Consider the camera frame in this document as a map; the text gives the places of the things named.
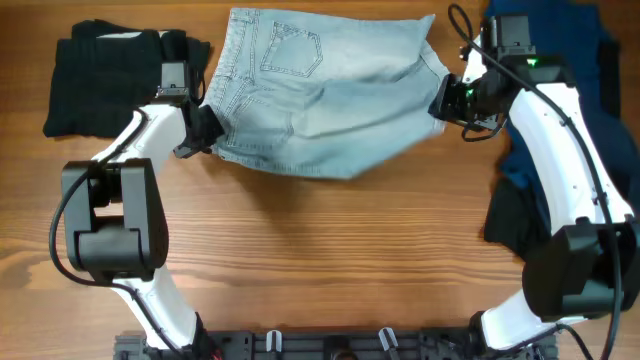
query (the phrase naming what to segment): wood grain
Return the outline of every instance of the wood grain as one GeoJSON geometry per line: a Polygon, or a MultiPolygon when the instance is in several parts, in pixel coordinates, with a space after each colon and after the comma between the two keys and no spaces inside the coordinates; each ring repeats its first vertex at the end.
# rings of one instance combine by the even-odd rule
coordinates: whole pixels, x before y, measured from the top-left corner
{"type": "MultiPolygon", "coordinates": [[[[359,19],[435,13],[428,40],[443,63],[460,72],[460,40],[446,21],[448,3],[1,2],[0,358],[110,359],[115,335],[140,330],[115,294],[69,283],[47,255],[61,168],[108,144],[54,141],[41,133],[56,40],[68,36],[71,25],[101,18],[185,29],[215,46],[209,79],[234,4],[359,19]]],[[[477,27],[477,2],[460,3],[477,27]]],[[[601,7],[623,46],[623,115],[638,139],[640,5],[618,0],[601,7]]],[[[269,175],[212,156],[171,159],[158,181],[171,232],[168,265],[178,286],[212,330],[464,325],[519,288],[522,263],[480,237],[495,163],[508,139],[465,144],[459,131],[449,127],[348,182],[269,175]]],[[[615,359],[637,358],[639,320],[637,307],[623,315],[615,359]]],[[[593,352],[601,349],[607,321],[578,327],[593,352]]],[[[570,339],[560,341],[563,359],[579,358],[570,339]]]]}

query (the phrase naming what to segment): jeans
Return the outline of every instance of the jeans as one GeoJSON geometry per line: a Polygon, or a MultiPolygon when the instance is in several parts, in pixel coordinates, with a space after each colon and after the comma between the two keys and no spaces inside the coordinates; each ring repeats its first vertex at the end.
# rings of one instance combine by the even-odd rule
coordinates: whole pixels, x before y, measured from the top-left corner
{"type": "Polygon", "coordinates": [[[425,41],[435,16],[361,21],[232,9],[205,96],[222,159],[262,171],[348,179],[439,135],[428,113],[448,74],[425,41]]]}

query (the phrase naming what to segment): black cable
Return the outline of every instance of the black cable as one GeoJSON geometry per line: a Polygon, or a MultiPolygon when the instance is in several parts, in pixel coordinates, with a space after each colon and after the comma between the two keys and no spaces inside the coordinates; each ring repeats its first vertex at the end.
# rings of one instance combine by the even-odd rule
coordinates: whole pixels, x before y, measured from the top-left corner
{"type": "Polygon", "coordinates": [[[142,302],[142,299],[140,298],[140,296],[138,295],[135,289],[122,284],[101,284],[96,281],[83,279],[81,277],[78,277],[72,274],[69,270],[67,270],[64,267],[64,265],[62,265],[62,262],[58,257],[58,251],[56,247],[56,233],[58,231],[58,224],[60,223],[60,218],[64,213],[64,209],[69,203],[69,200],[71,200],[71,197],[73,196],[73,194],[76,192],[76,190],[78,190],[80,185],[82,185],[82,183],[85,180],[87,180],[96,170],[104,167],[109,162],[109,160],[120,155],[122,151],[140,134],[140,132],[144,129],[144,126],[146,125],[146,123],[149,121],[149,118],[147,117],[147,114],[144,111],[142,111],[141,109],[136,109],[135,111],[140,113],[140,115],[142,116],[142,119],[140,120],[140,125],[138,125],[138,127],[136,127],[135,130],[120,145],[118,145],[113,152],[111,152],[109,155],[104,157],[102,160],[98,161],[96,164],[89,167],[82,175],[80,175],[80,177],[76,179],[76,181],[71,185],[71,187],[69,187],[69,189],[62,196],[62,200],[60,200],[60,204],[58,205],[58,208],[53,214],[53,219],[51,220],[51,228],[49,230],[49,255],[51,256],[51,261],[53,262],[53,265],[55,265],[56,269],[58,269],[58,271],[62,275],[64,275],[67,279],[77,284],[85,285],[85,286],[93,286],[93,287],[113,288],[113,289],[119,289],[127,292],[131,296],[131,298],[136,302],[136,304],[142,311],[142,314],[144,315],[145,319],[149,322],[149,324],[151,325],[153,330],[156,332],[156,334],[158,334],[158,337],[162,340],[162,342],[164,342],[167,345],[169,350],[171,350],[178,357],[184,357],[184,355],[180,351],[178,351],[178,349],[176,349],[176,347],[171,343],[171,341],[169,341],[166,335],[162,332],[162,329],[153,319],[153,316],[151,316],[151,314],[149,313],[149,310],[147,310],[146,306],[142,302]]]}
{"type": "Polygon", "coordinates": [[[476,136],[472,138],[467,137],[467,133],[469,132],[469,130],[471,130],[471,123],[467,123],[464,129],[462,129],[462,134],[461,134],[462,140],[464,140],[465,142],[478,142],[478,141],[492,139],[494,136],[498,135],[500,131],[502,131],[502,129],[504,129],[508,121],[509,121],[509,116],[504,116],[504,119],[502,120],[502,122],[495,129],[493,129],[493,131],[489,135],[476,136]]]}
{"type": "Polygon", "coordinates": [[[562,324],[562,323],[557,323],[555,324],[554,327],[550,328],[549,330],[542,332],[528,340],[525,340],[519,344],[516,344],[508,349],[505,350],[499,350],[496,351],[496,353],[490,358],[491,360],[495,360],[501,357],[508,357],[509,355],[515,355],[518,351],[520,351],[522,348],[524,348],[525,346],[529,346],[533,343],[536,343],[548,336],[552,336],[557,332],[561,332],[562,330],[567,330],[569,332],[569,334],[571,334],[571,336],[573,336],[573,339],[576,341],[576,343],[578,344],[578,346],[580,347],[580,351],[582,351],[582,355],[584,355],[584,358],[587,360],[593,360],[593,356],[591,356],[591,353],[589,352],[589,349],[587,348],[587,345],[584,343],[584,341],[582,340],[582,338],[580,337],[580,335],[578,334],[577,331],[575,331],[571,326],[566,325],[566,324],[562,324]]]}
{"type": "Polygon", "coordinates": [[[584,358],[587,360],[593,360],[593,357],[591,356],[587,345],[584,343],[584,341],[582,341],[582,338],[580,337],[580,335],[578,335],[577,331],[575,331],[571,326],[565,324],[556,324],[556,328],[558,328],[558,330],[567,330],[569,334],[573,336],[573,339],[576,341],[576,343],[578,343],[578,346],[580,347],[584,358]]]}
{"type": "Polygon", "coordinates": [[[551,100],[547,95],[545,95],[542,91],[538,90],[535,86],[527,83],[525,80],[521,79],[518,75],[513,73],[511,70],[500,64],[497,60],[489,56],[485,53],[473,40],[470,36],[464,33],[464,31],[460,28],[457,21],[453,16],[453,10],[457,10],[460,16],[464,19],[467,27],[470,24],[469,17],[464,12],[464,10],[458,4],[449,5],[448,15],[451,24],[454,29],[460,35],[460,37],[469,44],[474,50],[476,50],[482,57],[490,62],[493,66],[495,66],[498,70],[500,70],[503,74],[510,77],[513,81],[515,81],[518,85],[522,86],[524,89],[531,91],[535,95],[537,95],[542,101],[547,103],[553,111],[555,111],[558,116],[562,119],[564,125],[567,126],[569,131],[573,134],[573,137],[576,139],[578,146],[587,162],[587,167],[589,168],[589,172],[591,174],[591,178],[593,180],[593,185],[596,191],[596,198],[600,208],[602,209],[602,214],[604,216],[604,220],[606,223],[606,231],[607,237],[609,240],[609,246],[611,250],[611,256],[613,260],[613,276],[614,276],[614,293],[613,293],[613,309],[611,314],[611,322],[609,323],[609,331],[607,334],[607,341],[602,351],[601,359],[607,360],[611,355],[613,350],[613,345],[615,343],[616,334],[618,331],[618,325],[620,322],[620,311],[622,308],[622,270],[620,265],[620,249],[618,248],[618,239],[613,229],[613,220],[611,219],[611,213],[609,212],[609,207],[607,206],[607,196],[604,190],[602,189],[602,184],[600,183],[600,177],[598,176],[598,171],[596,170],[595,163],[591,154],[589,153],[589,149],[584,142],[584,139],[580,135],[578,129],[576,129],[575,124],[568,117],[562,109],[558,105],[556,105],[553,100],[551,100]]]}

